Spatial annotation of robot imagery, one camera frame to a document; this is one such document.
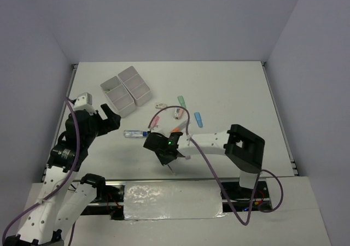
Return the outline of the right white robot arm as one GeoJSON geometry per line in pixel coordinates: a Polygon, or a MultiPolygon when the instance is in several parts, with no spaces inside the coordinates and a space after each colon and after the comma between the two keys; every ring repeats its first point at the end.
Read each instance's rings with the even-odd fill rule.
{"type": "Polygon", "coordinates": [[[240,170],[238,193],[251,197],[257,190],[255,182],[262,170],[265,140],[245,127],[233,124],[229,130],[215,133],[175,132],[167,137],[150,132],[143,147],[154,152],[163,166],[179,157],[226,156],[240,170]]]}

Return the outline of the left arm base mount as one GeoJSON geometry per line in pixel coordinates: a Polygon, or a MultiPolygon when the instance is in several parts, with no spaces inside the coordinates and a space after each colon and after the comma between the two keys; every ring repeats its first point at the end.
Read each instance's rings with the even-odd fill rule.
{"type": "Polygon", "coordinates": [[[88,173],[79,182],[72,183],[68,191],[75,192],[83,183],[97,188],[97,197],[82,211],[82,216],[108,215],[111,220],[124,220],[124,185],[107,185],[104,177],[88,173]]]}

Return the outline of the clear bottle blue cap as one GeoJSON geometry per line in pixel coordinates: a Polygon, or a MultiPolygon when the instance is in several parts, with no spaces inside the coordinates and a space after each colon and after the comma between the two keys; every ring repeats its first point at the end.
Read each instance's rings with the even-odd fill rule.
{"type": "Polygon", "coordinates": [[[148,132],[142,130],[125,130],[123,136],[125,138],[145,138],[148,132]]]}

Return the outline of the pink transparent lead case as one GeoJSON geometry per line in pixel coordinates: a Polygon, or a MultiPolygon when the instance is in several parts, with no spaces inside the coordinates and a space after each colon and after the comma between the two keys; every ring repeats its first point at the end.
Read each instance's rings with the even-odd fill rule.
{"type": "Polygon", "coordinates": [[[150,124],[150,127],[155,127],[155,126],[157,126],[158,125],[158,121],[159,121],[159,116],[157,115],[153,120],[152,120],[152,122],[151,122],[151,124],[150,124]]]}

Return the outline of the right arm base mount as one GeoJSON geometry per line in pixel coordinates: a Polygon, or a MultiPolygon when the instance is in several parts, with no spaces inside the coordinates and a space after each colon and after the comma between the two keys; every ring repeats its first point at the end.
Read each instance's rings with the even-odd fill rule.
{"type": "MultiPolygon", "coordinates": [[[[229,199],[237,212],[249,211],[249,204],[252,194],[251,189],[240,187],[237,181],[226,181],[222,183],[222,186],[228,194],[229,199]]],[[[258,182],[253,198],[252,211],[258,211],[259,208],[263,211],[272,209],[267,183],[266,181],[261,180],[258,182]]]]}

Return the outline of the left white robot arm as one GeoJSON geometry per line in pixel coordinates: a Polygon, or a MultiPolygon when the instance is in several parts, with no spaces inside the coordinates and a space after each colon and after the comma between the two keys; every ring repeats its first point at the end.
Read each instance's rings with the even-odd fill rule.
{"type": "Polygon", "coordinates": [[[92,142],[120,127],[120,115],[107,104],[101,108],[106,119],[98,111],[89,112],[76,104],[67,104],[71,111],[65,122],[65,130],[52,148],[42,189],[34,205],[20,213],[11,224],[26,217],[15,235],[9,236],[5,228],[3,245],[64,245],[67,233],[74,231],[74,224],[92,201],[102,201],[107,195],[104,177],[88,173],[82,177],[72,197],[65,202],[66,193],[88,156],[92,142]]]}

